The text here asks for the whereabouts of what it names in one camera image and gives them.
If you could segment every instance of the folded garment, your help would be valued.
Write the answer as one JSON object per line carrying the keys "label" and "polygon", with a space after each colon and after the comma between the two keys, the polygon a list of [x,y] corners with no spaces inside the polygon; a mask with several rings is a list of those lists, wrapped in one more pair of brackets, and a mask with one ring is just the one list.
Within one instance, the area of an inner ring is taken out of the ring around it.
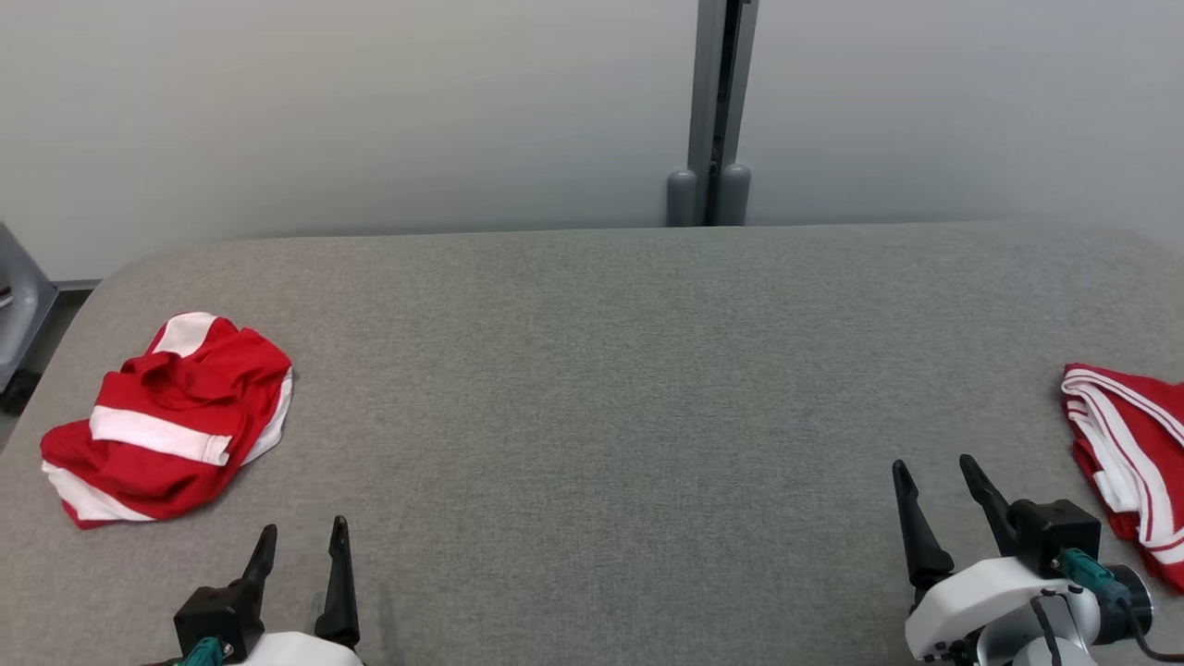
{"label": "folded garment", "polygon": [[90,418],[41,438],[41,469],[82,529],[167,520],[213,501],[279,443],[291,361],[250,328],[179,314],[108,372]]}
{"label": "folded garment", "polygon": [[1070,364],[1061,391],[1074,460],[1114,533],[1184,591],[1184,385]]}

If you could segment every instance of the black cable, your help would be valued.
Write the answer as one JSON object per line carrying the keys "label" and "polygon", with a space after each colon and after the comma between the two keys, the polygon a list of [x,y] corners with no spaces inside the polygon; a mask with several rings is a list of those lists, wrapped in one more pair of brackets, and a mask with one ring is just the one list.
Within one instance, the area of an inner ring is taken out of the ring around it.
{"label": "black cable", "polygon": [[1056,634],[1053,633],[1053,625],[1048,621],[1048,614],[1040,604],[1040,598],[1034,596],[1029,603],[1036,611],[1036,621],[1040,622],[1041,630],[1044,632],[1044,645],[1048,646],[1048,653],[1053,657],[1053,666],[1061,666],[1061,648],[1056,645]]}
{"label": "black cable", "polygon": [[1118,607],[1126,610],[1126,617],[1131,622],[1131,633],[1134,634],[1134,642],[1139,643],[1139,649],[1148,659],[1165,664],[1184,664],[1184,654],[1170,654],[1151,649],[1151,646],[1147,645],[1147,635],[1143,633],[1143,625],[1139,623],[1139,615],[1134,611],[1133,606],[1127,603],[1125,598],[1120,598],[1118,600]]}

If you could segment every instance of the white trim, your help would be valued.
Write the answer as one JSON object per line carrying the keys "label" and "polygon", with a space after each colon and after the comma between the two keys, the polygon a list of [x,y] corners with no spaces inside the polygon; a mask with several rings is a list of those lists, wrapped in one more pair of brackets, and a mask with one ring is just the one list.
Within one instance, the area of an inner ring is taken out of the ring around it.
{"label": "white trim", "polygon": [[1094,460],[1102,468],[1101,472],[1094,473],[1094,482],[1098,485],[1098,492],[1106,500],[1106,505],[1118,513],[1139,511],[1139,486],[1131,467],[1125,460],[1121,460],[1121,456],[1114,455],[1093,417],[1088,414],[1079,416],[1079,412],[1074,411],[1069,418],[1086,436]]}
{"label": "white trim", "polygon": [[90,436],[114,440],[186,460],[223,467],[230,460],[230,435],[211,435],[139,411],[95,405]]}
{"label": "white trim", "polygon": [[[1169,537],[1170,531],[1175,527],[1175,523],[1172,523],[1172,506],[1171,498],[1167,495],[1167,486],[1164,484],[1164,478],[1159,474],[1159,468],[1139,448],[1139,443],[1134,440],[1134,435],[1131,434],[1131,429],[1127,428],[1126,422],[1122,421],[1114,404],[1111,403],[1101,389],[1088,382],[1066,380],[1062,384],[1062,390],[1083,398],[1090,416],[1098,421],[1099,428],[1096,431],[1100,441],[1092,441],[1090,443],[1095,447],[1100,443],[1103,450],[1109,449],[1118,454],[1113,457],[1118,461],[1119,466],[1133,466],[1132,472],[1146,489],[1147,498],[1145,501],[1148,501],[1150,506],[1144,506],[1139,511],[1139,542],[1147,544]],[[1113,485],[1122,480],[1111,479],[1111,481]],[[1167,533],[1164,532],[1164,525],[1169,530]]]}
{"label": "white trim", "polygon": [[[1114,393],[1117,393],[1120,397],[1125,398],[1128,403],[1131,403],[1131,405],[1138,408],[1139,410],[1141,410],[1147,416],[1151,416],[1152,418],[1154,418],[1164,428],[1164,430],[1166,430],[1167,434],[1173,440],[1176,440],[1176,442],[1178,444],[1180,444],[1182,447],[1184,447],[1184,425],[1180,424],[1180,422],[1176,418],[1175,415],[1172,415],[1171,412],[1169,412],[1167,410],[1165,410],[1163,406],[1160,406],[1158,403],[1156,403],[1154,401],[1147,398],[1143,393],[1139,393],[1134,389],[1131,389],[1130,386],[1127,386],[1127,385],[1125,385],[1125,384],[1122,384],[1122,383],[1120,383],[1120,382],[1118,382],[1115,379],[1112,379],[1109,377],[1106,377],[1103,374],[1099,374],[1098,372],[1094,372],[1092,370],[1086,370],[1086,369],[1082,369],[1082,367],[1077,367],[1077,369],[1074,369],[1074,370],[1070,370],[1069,372],[1067,372],[1066,373],[1066,382],[1064,382],[1064,384],[1062,384],[1062,388],[1066,384],[1068,384],[1070,380],[1075,382],[1075,383],[1086,382],[1086,383],[1099,384],[1101,386],[1105,386],[1107,390],[1113,391]],[[1172,515],[1172,514],[1169,514],[1169,515],[1171,515],[1171,518],[1172,518],[1171,526],[1175,527],[1176,526],[1175,515]],[[1147,540],[1143,540],[1140,538],[1140,543],[1143,543],[1143,545],[1147,546],[1148,549],[1152,549],[1152,547],[1156,547],[1157,545],[1162,546],[1162,545],[1166,545],[1166,544],[1172,544],[1172,543],[1176,543],[1176,542],[1178,542],[1180,539],[1184,539],[1184,526],[1182,526],[1179,530],[1177,530],[1177,531],[1175,531],[1175,532],[1172,532],[1171,534],[1167,534],[1167,536],[1162,536],[1162,537],[1156,537],[1156,538],[1148,538]],[[1159,552],[1173,552],[1178,547],[1179,547],[1179,545],[1172,546],[1171,549],[1169,549],[1166,551],[1159,551]]]}
{"label": "white trim", "polygon": [[58,491],[58,497],[75,510],[78,520],[155,520],[123,506],[111,495],[86,484],[67,469],[43,460],[41,472],[50,478],[50,484]]}
{"label": "white trim", "polygon": [[292,369],[288,369],[284,380],[279,385],[279,397],[276,398],[276,411],[271,414],[271,421],[259,433],[259,438],[251,447],[251,453],[246,454],[243,465],[251,462],[269,450],[276,448],[279,437],[283,435],[284,417],[288,416],[288,408],[292,402]]}
{"label": "white trim", "polygon": [[1165,550],[1151,550],[1147,549],[1160,564],[1176,564],[1177,562],[1184,562],[1184,542]]}
{"label": "white trim", "polygon": [[1067,372],[1064,377],[1066,382],[1069,382],[1070,379],[1089,380],[1090,383],[1100,384],[1103,388],[1109,389],[1111,391],[1114,391],[1115,393],[1122,396],[1124,398],[1126,398],[1128,403],[1139,408],[1140,410],[1146,412],[1147,416],[1151,416],[1152,418],[1158,421],[1159,424],[1163,425],[1165,430],[1167,430],[1167,434],[1171,435],[1172,438],[1176,440],[1182,447],[1184,447],[1184,424],[1177,421],[1171,412],[1159,406],[1143,393],[1139,393],[1138,391],[1131,389],[1130,386],[1120,384],[1114,379],[1111,379],[1109,377],[1098,374],[1096,372],[1092,372],[1089,370],[1082,370],[1082,369],[1072,370]]}
{"label": "white trim", "polygon": [[206,334],[217,319],[208,312],[187,312],[169,319],[165,325],[165,334],[152,353],[173,352],[181,357],[192,354],[206,341]]}
{"label": "white trim", "polygon": [[[1171,544],[1176,542],[1184,530],[1176,530],[1176,520],[1172,511],[1171,497],[1167,494],[1167,486],[1164,484],[1163,475],[1159,473],[1159,468],[1147,457],[1147,455],[1139,447],[1138,442],[1134,440],[1134,435],[1131,434],[1130,428],[1127,428],[1126,422],[1122,421],[1118,410],[1114,408],[1113,403],[1106,397],[1102,389],[1095,386],[1100,384],[1107,390],[1113,391],[1118,397],[1126,399],[1133,406],[1139,408],[1141,411],[1156,418],[1160,425],[1163,425],[1169,433],[1172,430],[1172,423],[1165,422],[1165,418],[1160,418],[1156,412],[1162,411],[1162,408],[1151,403],[1145,397],[1140,396],[1135,391],[1102,377],[1095,372],[1086,370],[1073,370],[1066,373],[1066,379],[1061,384],[1061,390],[1069,395],[1075,395],[1085,398],[1092,417],[1099,417],[1102,420],[1103,428],[1099,431],[1102,435],[1102,440],[1106,444],[1113,444],[1120,452],[1126,453],[1131,462],[1134,465],[1134,474],[1145,485],[1147,494],[1150,497],[1151,506],[1147,507],[1150,513],[1146,511],[1139,512],[1140,525],[1139,525],[1139,543],[1144,546],[1154,547],[1157,544]],[[1179,425],[1175,418],[1170,415],[1165,415],[1170,418],[1175,425]],[[1105,436],[1106,428],[1113,431],[1114,440]],[[1112,482],[1119,481],[1117,479],[1111,479]]]}

